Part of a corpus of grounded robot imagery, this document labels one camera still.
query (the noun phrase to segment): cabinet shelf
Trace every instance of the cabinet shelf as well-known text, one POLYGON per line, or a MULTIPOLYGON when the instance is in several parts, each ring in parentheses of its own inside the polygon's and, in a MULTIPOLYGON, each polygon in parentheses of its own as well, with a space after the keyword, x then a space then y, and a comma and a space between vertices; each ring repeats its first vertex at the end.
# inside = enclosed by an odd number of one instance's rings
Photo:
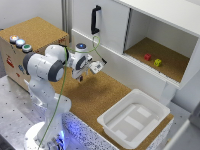
POLYGON ((131 48, 125 51, 126 54, 145 63, 166 76, 181 82, 190 58, 183 56, 149 38, 144 38, 131 48), (144 55, 151 54, 151 60, 146 61, 144 55), (162 65, 154 65, 156 59, 162 60, 162 65))

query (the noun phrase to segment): small yellow object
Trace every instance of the small yellow object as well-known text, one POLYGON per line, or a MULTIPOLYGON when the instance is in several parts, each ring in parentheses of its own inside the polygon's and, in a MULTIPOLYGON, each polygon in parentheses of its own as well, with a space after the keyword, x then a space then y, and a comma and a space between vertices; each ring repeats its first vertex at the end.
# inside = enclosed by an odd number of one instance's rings
POLYGON ((154 65, 159 67, 161 65, 161 63, 162 63, 162 60, 156 59, 155 62, 154 62, 154 65))

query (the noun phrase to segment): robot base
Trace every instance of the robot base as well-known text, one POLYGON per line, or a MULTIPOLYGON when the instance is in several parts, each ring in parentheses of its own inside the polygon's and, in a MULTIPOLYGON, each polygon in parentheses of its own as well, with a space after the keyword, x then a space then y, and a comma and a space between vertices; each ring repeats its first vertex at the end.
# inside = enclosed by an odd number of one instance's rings
MULTIPOLYGON (((33 125, 25 134, 24 138, 24 149, 25 150, 49 150, 49 148, 46 146, 44 147, 41 145, 40 149, 38 149, 38 141, 35 141, 35 137, 44 125, 44 122, 37 123, 33 125)), ((69 144, 69 139, 65 141, 65 145, 67 146, 69 144)))

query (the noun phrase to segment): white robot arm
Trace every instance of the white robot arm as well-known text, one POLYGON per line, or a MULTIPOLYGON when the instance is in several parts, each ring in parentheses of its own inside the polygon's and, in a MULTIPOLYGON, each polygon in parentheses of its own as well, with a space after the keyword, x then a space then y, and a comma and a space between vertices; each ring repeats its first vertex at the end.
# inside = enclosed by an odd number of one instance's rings
MULTIPOLYGON (((97 73, 103 68, 103 63, 91 61, 92 56, 87 53, 85 44, 77 44, 76 51, 78 52, 73 54, 67 50, 65 51, 65 47, 63 46, 50 45, 45 50, 45 56, 30 52, 24 57, 24 69, 26 73, 31 76, 29 83, 25 81, 29 88, 31 99, 35 104, 47 109, 45 113, 45 123, 34 139, 34 141, 36 141, 35 146, 39 146, 59 99, 59 94, 55 93, 49 81, 59 81, 64 73, 63 66, 66 64, 73 69, 72 78, 79 81, 82 80, 82 73, 88 71, 89 68, 93 73, 97 73)), ((70 108, 70 99, 61 96, 60 105, 57 108, 53 122, 42 142, 43 149, 56 149, 59 145, 56 145, 55 141, 57 141, 57 135, 60 135, 63 130, 62 114, 68 112, 70 108)), ((62 143, 62 145, 59 145, 59 149, 66 149, 66 142, 64 139, 62 139, 62 143)))

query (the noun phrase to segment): white wall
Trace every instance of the white wall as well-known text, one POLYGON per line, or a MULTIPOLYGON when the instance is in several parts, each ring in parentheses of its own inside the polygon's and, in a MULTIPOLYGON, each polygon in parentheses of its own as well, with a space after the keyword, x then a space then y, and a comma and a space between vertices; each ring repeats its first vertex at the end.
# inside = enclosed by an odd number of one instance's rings
POLYGON ((183 87, 177 90, 173 102, 192 112, 200 102, 200 71, 183 87))
POLYGON ((61 0, 0 1, 0 29, 37 16, 62 29, 61 0))

